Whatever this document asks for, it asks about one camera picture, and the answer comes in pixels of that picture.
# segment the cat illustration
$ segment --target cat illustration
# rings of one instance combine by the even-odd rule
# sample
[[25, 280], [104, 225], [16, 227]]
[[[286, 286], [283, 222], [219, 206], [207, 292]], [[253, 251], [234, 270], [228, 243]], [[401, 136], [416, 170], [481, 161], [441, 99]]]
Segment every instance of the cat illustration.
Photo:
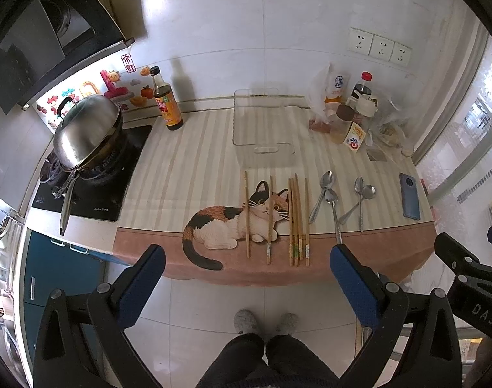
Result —
[[[267, 240], [269, 229], [269, 197], [273, 199], [273, 226], [280, 220], [289, 219], [289, 190], [270, 192], [266, 181], [261, 181], [249, 198], [249, 233], [253, 242]], [[243, 207], [212, 206], [192, 216], [183, 231], [183, 251], [196, 266], [208, 270], [220, 270], [220, 261], [211, 260], [196, 252], [193, 241], [208, 249], [232, 249], [237, 241], [246, 238], [246, 211]], [[271, 238], [278, 238], [273, 229]]]

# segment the lid handle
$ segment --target lid handle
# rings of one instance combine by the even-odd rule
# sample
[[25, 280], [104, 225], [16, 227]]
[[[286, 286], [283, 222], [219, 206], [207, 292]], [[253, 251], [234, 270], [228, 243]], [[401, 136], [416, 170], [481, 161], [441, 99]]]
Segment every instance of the lid handle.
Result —
[[58, 118], [61, 118], [61, 110], [64, 108], [64, 106], [68, 103], [68, 102], [73, 102], [74, 100], [70, 97], [70, 96], [67, 96], [66, 98], [63, 99], [63, 101], [59, 104], [59, 106], [57, 107], [57, 117]]

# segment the wooden chopstick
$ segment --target wooden chopstick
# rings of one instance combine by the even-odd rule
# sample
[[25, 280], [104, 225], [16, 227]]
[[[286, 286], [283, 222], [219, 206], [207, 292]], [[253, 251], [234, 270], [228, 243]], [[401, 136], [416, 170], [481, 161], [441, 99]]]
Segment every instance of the wooden chopstick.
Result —
[[294, 258], [294, 265], [298, 267], [299, 264], [299, 255], [298, 255], [298, 204], [296, 202], [296, 185], [294, 182], [294, 178], [291, 179], [291, 191], [292, 191], [292, 198], [291, 198], [291, 208], [292, 208], [292, 237], [293, 237], [293, 244], [292, 244], [292, 252], [293, 252], [293, 258]]
[[[309, 183], [307, 178], [305, 178], [305, 218], [309, 217]], [[305, 266], [310, 265], [310, 250], [309, 250], [309, 239], [310, 239], [310, 225], [309, 220], [305, 220]]]
[[248, 258], [251, 258], [251, 245], [249, 242], [249, 192], [247, 185], [247, 171], [244, 171], [244, 197], [245, 197], [245, 206], [246, 209], [246, 254]]
[[296, 206], [298, 215], [298, 253], [299, 260], [303, 261], [303, 219], [302, 219], [302, 196], [299, 193], [298, 174], [294, 174], [294, 191], [296, 192]]
[[273, 238], [273, 175], [269, 176], [269, 229], [267, 231], [267, 263], [271, 264], [271, 240]]
[[289, 265], [292, 267], [292, 182], [289, 178]]

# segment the gray slipper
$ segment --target gray slipper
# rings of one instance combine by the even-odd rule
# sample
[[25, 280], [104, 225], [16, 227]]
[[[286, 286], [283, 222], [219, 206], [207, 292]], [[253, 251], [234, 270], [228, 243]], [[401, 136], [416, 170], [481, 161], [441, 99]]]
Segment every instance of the gray slipper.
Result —
[[284, 313], [275, 328], [274, 335], [292, 335], [296, 332], [298, 324], [298, 315], [295, 315], [294, 313]]
[[255, 316], [247, 309], [242, 309], [234, 316], [234, 327], [238, 334], [260, 334]]

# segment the kitchen drawer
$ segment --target kitchen drawer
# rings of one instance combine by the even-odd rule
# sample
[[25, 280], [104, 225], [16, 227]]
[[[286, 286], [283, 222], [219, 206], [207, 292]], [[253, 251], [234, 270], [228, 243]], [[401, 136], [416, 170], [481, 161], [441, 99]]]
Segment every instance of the kitchen drawer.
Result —
[[54, 289], [67, 295], [92, 292], [104, 278], [104, 261], [58, 246], [32, 232], [24, 275], [24, 302], [45, 306]]
[[94, 258], [98, 258], [99, 260], [102, 260], [102, 261], [107, 261], [109, 263], [115, 263], [115, 264], [120, 264], [120, 265], [126, 265], [128, 267], [131, 266], [131, 264], [128, 264], [125, 261], [122, 261], [122, 260], [118, 259], [116, 256], [113, 256], [111, 254], [100, 253], [98, 251], [92, 251], [88, 248], [81, 248], [81, 247], [78, 247], [76, 245], [72, 245], [72, 244], [68, 244], [68, 243], [66, 245], [67, 246], [69, 245], [70, 249], [72, 249], [73, 251], [76, 251], [76, 252], [84, 254], [84, 255], [89, 255], [89, 256], [92, 256]]

